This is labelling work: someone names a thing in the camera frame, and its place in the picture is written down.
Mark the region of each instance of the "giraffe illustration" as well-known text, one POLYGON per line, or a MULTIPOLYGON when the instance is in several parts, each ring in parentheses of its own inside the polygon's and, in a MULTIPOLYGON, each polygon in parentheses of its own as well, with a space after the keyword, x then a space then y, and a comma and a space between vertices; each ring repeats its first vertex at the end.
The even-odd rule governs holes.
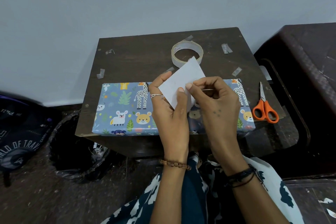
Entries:
POLYGON ((121 90, 127 90, 128 85, 129 85, 129 82, 121 82, 120 83, 120 89, 121 90))
POLYGON ((141 98, 143 97, 143 109, 146 109, 147 98, 148 98, 148 83, 139 82, 138 86, 143 86, 143 90, 139 90, 134 98, 134 101, 136 100, 136 98, 138 99, 136 108, 137 110, 141 109, 141 98))
POLYGON ((238 84, 238 88, 235 88, 233 91, 238 94, 240 105, 244 106, 243 101, 242 101, 242 95, 243 95, 245 106, 249 106, 249 103, 247 102, 247 98, 246 98, 246 95, 245 95, 245 91, 244 91, 243 86, 241 84, 241 80, 240 79, 232 79, 231 83, 238 84))

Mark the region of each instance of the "dark brown table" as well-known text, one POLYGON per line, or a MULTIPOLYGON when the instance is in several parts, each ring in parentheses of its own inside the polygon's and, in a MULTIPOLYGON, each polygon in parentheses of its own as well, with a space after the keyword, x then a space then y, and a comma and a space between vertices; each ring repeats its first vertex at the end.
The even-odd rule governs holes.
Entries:
MULTIPOLYGON (((86 137, 128 157, 161 155, 163 149, 158 136, 105 137, 92 133, 100 91, 103 83, 152 82, 172 66, 176 71, 178 68, 171 61, 171 48, 190 35, 193 36, 192 40, 201 45, 204 50, 201 68, 205 76, 220 76, 223 79, 240 78, 251 109, 260 99, 259 82, 262 82, 270 105, 280 118, 285 116, 237 27, 111 37, 99 39, 76 135, 86 137), (225 54, 222 44, 228 44, 233 52, 225 54), (232 73, 238 67, 242 68, 242 71, 237 76, 233 76, 232 73), (100 73, 101 68, 105 69, 104 78, 98 79, 97 74, 100 73)), ((187 61, 194 54, 198 58, 198 54, 191 50, 180 50, 176 56, 187 61)), ((255 124, 260 128, 265 125, 265 122, 255 124)), ((199 150, 202 147, 208 147, 206 135, 190 137, 190 149, 199 150)))

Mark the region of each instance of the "animal print wrapping paper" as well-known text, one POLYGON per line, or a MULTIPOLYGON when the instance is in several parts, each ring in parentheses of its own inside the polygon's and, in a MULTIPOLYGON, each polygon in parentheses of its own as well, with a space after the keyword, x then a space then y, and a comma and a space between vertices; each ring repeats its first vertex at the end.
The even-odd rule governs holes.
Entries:
MULTIPOLYGON (((252 113, 240 79, 224 80, 238 95, 241 103, 237 133, 255 129, 252 113)), ((104 83, 92 132, 102 136, 158 135, 152 117, 150 82, 104 83)), ((195 104, 188 113, 190 134, 204 134, 202 111, 195 104)))

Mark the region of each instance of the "paper square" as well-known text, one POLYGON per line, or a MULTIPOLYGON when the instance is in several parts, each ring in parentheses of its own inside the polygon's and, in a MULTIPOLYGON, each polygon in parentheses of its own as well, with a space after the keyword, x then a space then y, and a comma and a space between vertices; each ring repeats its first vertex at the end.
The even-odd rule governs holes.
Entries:
POLYGON ((195 104, 196 100, 190 95, 186 89, 188 82, 193 82, 200 78, 205 77, 200 65, 197 63, 196 58, 192 57, 184 64, 179 70, 177 70, 168 80, 159 86, 162 94, 165 96, 170 105, 175 109, 177 105, 177 89, 179 87, 184 88, 184 91, 188 97, 187 112, 195 104))

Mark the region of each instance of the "roll of tape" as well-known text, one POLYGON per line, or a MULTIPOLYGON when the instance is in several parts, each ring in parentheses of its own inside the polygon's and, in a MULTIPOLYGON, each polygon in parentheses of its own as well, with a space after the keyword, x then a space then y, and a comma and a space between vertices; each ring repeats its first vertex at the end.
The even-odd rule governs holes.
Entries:
POLYGON ((186 61, 179 60, 177 57, 175 57, 175 53, 182 49, 191 49, 198 53, 199 58, 196 60, 198 64, 202 62, 203 58, 203 49, 199 44, 196 44, 193 41, 181 41, 178 42, 171 48, 171 60, 175 66, 178 68, 182 67, 184 64, 186 64, 186 61))

